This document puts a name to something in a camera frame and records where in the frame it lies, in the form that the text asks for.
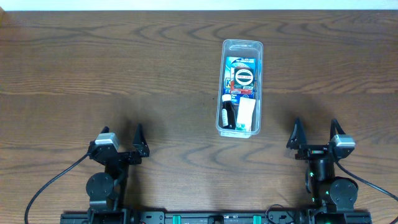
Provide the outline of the blue Kool Fever box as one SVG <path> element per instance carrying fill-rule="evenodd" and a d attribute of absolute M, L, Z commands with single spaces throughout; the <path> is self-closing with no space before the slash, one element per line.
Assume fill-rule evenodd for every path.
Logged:
<path fill-rule="evenodd" d="M 254 70 L 255 84 L 253 92 L 249 94 L 240 94 L 231 91 L 231 69 L 236 67 L 251 68 Z M 232 97 L 232 104 L 239 105 L 241 98 L 254 98 L 256 87 L 256 59 L 246 57 L 226 57 L 226 64 L 223 75 L 223 93 L 230 94 Z"/>

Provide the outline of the white green medicine box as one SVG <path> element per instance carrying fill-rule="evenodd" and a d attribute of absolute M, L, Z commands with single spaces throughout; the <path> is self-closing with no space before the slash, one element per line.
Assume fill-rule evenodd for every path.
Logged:
<path fill-rule="evenodd" d="M 241 98 L 239 101 L 236 130 L 251 131 L 252 116 L 256 105 L 255 99 Z"/>

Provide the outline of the dark green round-label box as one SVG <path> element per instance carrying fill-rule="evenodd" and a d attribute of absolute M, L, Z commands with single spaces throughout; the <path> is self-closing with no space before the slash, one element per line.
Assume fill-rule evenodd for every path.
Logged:
<path fill-rule="evenodd" d="M 235 89 L 250 89 L 254 87 L 254 70 L 251 68 L 234 68 L 233 87 Z"/>

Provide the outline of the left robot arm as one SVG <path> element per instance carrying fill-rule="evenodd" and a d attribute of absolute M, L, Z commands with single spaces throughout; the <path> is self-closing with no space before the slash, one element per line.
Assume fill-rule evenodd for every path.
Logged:
<path fill-rule="evenodd" d="M 104 166 L 104 172 L 92 175 L 86 183 L 90 198 L 88 223 L 139 223 L 139 215 L 126 208 L 124 196 L 129 167 L 142 163 L 150 150 L 139 124 L 132 142 L 133 150 L 119 152 L 119 139 L 106 126 L 90 142 L 88 157 Z"/>

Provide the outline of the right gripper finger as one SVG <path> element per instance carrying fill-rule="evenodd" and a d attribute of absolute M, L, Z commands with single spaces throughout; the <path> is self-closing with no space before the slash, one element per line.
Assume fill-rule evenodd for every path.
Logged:
<path fill-rule="evenodd" d="M 346 134 L 336 119 L 332 119 L 330 126 L 330 144 L 342 145 L 345 142 Z"/>
<path fill-rule="evenodd" d="M 302 146 L 307 144 L 307 138 L 303 124 L 299 118 L 295 119 L 293 131 L 287 141 L 286 148 L 289 149 L 300 149 Z"/>

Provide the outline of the dark bottle white cap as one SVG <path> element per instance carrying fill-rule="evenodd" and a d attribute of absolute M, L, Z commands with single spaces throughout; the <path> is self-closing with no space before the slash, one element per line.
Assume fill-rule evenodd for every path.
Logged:
<path fill-rule="evenodd" d="M 221 110 L 222 127 L 224 129 L 236 129 L 236 118 L 231 95 L 224 94 L 221 100 L 223 103 Z"/>

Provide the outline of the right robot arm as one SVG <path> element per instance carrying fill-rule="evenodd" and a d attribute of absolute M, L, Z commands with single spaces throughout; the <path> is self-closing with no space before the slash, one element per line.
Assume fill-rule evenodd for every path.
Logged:
<path fill-rule="evenodd" d="M 306 191 L 312 194 L 314 207 L 302 212 L 300 222 L 346 223 L 346 214 L 354 211 L 358 185 L 350 178 L 336 176 L 335 165 L 353 152 L 353 137 L 333 119 L 330 140 L 324 145 L 309 144 L 303 124 L 297 118 L 286 147 L 297 151 L 296 160 L 308 163 L 305 185 Z"/>

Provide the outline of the red medicine box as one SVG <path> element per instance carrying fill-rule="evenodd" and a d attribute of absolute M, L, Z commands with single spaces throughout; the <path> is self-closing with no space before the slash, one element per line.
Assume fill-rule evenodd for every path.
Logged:
<path fill-rule="evenodd" d="M 235 89 L 233 87 L 234 81 L 233 81 L 233 74 L 234 74 L 234 68 L 231 69 L 231 91 L 235 93 L 240 93 L 240 94 L 251 94 L 253 92 L 253 88 L 250 89 Z"/>

